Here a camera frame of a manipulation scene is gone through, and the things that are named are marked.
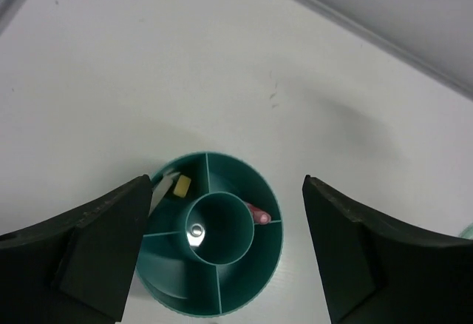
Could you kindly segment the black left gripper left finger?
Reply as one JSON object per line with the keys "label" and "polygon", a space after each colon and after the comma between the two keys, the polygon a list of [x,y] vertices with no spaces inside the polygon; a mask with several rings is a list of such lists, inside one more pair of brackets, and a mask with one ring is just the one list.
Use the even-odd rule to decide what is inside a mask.
{"label": "black left gripper left finger", "polygon": [[1,236],[2,323],[118,323],[152,199],[148,175]]}

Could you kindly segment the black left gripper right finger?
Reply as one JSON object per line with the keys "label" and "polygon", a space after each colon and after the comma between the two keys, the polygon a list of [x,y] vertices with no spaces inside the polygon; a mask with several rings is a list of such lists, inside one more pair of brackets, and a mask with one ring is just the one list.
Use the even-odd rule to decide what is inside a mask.
{"label": "black left gripper right finger", "polygon": [[318,178],[302,193],[332,323],[470,323],[472,241],[410,225]]}

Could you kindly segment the pink correction tape dispenser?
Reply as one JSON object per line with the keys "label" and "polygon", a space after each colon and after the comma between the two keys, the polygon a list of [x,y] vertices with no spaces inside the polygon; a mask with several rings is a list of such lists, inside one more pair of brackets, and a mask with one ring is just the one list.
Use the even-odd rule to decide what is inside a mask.
{"label": "pink correction tape dispenser", "polygon": [[271,222],[271,216],[266,211],[248,202],[246,202],[245,205],[248,207],[255,224],[265,225]]}

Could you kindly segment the green correction tape dispenser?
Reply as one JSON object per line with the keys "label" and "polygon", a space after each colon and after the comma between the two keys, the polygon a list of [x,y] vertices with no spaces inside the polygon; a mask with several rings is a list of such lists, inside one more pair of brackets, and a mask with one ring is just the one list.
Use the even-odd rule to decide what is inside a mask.
{"label": "green correction tape dispenser", "polygon": [[463,239],[473,240],[473,223],[468,225],[460,234],[459,237]]}

